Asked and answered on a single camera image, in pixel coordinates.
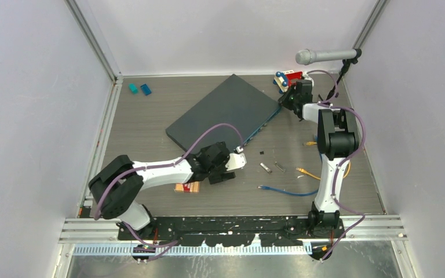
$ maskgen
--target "microphone head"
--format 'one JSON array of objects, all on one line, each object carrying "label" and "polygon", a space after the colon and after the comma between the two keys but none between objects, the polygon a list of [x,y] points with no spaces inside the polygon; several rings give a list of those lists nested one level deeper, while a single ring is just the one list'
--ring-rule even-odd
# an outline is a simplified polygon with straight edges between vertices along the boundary
[{"label": "microphone head", "polygon": [[296,53],[296,63],[300,65],[311,64],[311,52],[309,49],[300,50],[298,53]]}]

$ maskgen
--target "microphone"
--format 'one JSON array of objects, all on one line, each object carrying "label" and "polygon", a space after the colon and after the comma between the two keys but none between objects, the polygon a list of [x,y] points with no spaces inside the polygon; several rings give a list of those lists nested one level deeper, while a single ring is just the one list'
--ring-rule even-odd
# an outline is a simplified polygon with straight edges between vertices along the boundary
[{"label": "microphone", "polygon": [[323,51],[313,51],[305,49],[305,50],[300,50],[298,53],[296,53],[296,63],[301,65],[309,65],[315,62],[359,58],[360,55],[361,55],[360,49],[323,50]]}]

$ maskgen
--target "blue block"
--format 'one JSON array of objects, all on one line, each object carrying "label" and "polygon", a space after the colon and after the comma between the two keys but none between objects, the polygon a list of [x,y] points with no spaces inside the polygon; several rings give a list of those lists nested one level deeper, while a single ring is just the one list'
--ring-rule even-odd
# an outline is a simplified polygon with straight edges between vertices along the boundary
[{"label": "blue block", "polygon": [[138,92],[139,92],[139,90],[137,90],[137,87],[136,87],[136,85],[134,85],[134,84],[129,84],[129,89],[130,89],[130,91],[133,93],[133,94],[137,94]]},{"label": "blue block", "polygon": [[144,84],[144,85],[141,85],[141,90],[143,91],[143,93],[146,95],[146,96],[148,96],[148,95],[150,95],[152,92],[151,92],[151,89],[149,89],[149,87],[147,86],[147,84]]}]

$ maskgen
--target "yellow cable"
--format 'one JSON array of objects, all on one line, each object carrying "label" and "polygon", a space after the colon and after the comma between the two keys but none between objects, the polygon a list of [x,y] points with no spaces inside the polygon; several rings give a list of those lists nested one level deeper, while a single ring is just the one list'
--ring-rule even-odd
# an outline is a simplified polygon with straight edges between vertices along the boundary
[{"label": "yellow cable", "polygon": [[[298,170],[299,172],[301,172],[301,173],[303,173],[305,175],[308,175],[308,176],[310,176],[312,178],[315,178],[317,180],[321,180],[321,178],[311,174],[310,172],[306,171],[303,168],[296,168],[296,170]],[[351,161],[349,160],[349,165],[347,165],[347,171],[345,172],[344,178],[347,177],[347,175],[349,174],[350,171],[351,171]]]}]

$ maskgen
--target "blue cable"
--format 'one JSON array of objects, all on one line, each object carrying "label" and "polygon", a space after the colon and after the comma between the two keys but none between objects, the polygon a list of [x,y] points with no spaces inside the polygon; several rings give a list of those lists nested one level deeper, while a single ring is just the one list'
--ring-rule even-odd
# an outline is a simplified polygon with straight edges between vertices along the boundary
[{"label": "blue cable", "polygon": [[265,186],[265,185],[260,185],[258,188],[264,189],[264,190],[272,190],[272,191],[275,191],[275,192],[280,192],[280,193],[288,194],[288,195],[291,195],[291,196],[311,196],[311,195],[314,195],[314,194],[318,193],[318,189],[313,191],[313,192],[308,192],[308,193],[293,193],[293,192],[288,192],[288,191],[284,191],[282,189],[273,188],[273,187]]}]

